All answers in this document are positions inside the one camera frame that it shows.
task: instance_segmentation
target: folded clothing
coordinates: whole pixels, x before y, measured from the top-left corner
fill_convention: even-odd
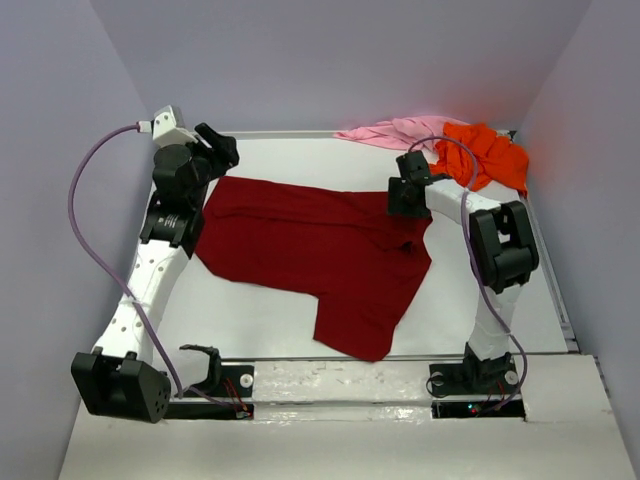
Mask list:
[[[381,360],[431,264],[431,220],[386,208],[386,192],[224,177],[204,208],[196,254],[222,278],[318,297],[313,338]]]
[[[529,157],[520,145],[511,143],[509,137],[484,124],[455,125],[446,123],[444,135],[463,143],[478,159],[478,176],[472,190],[487,186],[491,180],[527,194],[527,167]],[[438,163],[431,165],[432,173],[446,173],[460,185],[467,186],[473,175],[473,160],[453,142],[440,140],[436,143]]]
[[[334,137],[392,150],[407,150],[421,138],[442,135],[445,123],[468,125],[455,118],[422,115],[419,117],[394,118],[393,120],[378,122],[371,127],[359,127],[344,132],[336,132]],[[433,143],[426,142],[424,148],[434,150]]]

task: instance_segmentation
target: dark red garment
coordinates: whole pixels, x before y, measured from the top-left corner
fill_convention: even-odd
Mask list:
[[[318,297],[313,338],[381,360],[431,264],[431,220],[386,208],[386,192],[224,177],[204,208],[196,254],[222,278]]]

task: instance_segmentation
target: orange garment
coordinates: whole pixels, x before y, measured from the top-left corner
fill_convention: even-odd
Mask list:
[[[445,123],[444,135],[465,144],[478,159],[478,177],[471,188],[478,191],[496,180],[526,195],[527,166],[529,157],[524,149],[511,143],[508,137],[498,136],[495,130],[481,123],[478,125],[454,125]],[[430,166],[432,173],[446,173],[460,185],[467,186],[473,174],[473,161],[469,154],[452,142],[436,143],[440,157]]]

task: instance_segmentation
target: gray wall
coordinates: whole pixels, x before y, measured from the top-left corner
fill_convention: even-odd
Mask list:
[[[594,0],[527,114],[531,198],[640,472],[640,3]]]
[[[67,188],[95,140],[146,111],[87,1],[4,2],[0,45],[0,478],[47,480],[78,407],[71,360],[115,302],[72,237]],[[150,143],[114,141],[78,192],[81,227],[121,270],[150,186]]]
[[[224,130],[520,125],[589,0],[92,0],[149,110]]]

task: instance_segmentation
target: pink garment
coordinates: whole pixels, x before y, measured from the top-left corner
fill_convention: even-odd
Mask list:
[[[430,135],[442,135],[445,123],[468,125],[468,123],[454,118],[423,115],[421,117],[394,118],[391,121],[378,122],[371,127],[337,132],[333,136],[375,147],[407,150],[416,140]],[[433,142],[427,142],[425,147],[432,151],[435,150]]]

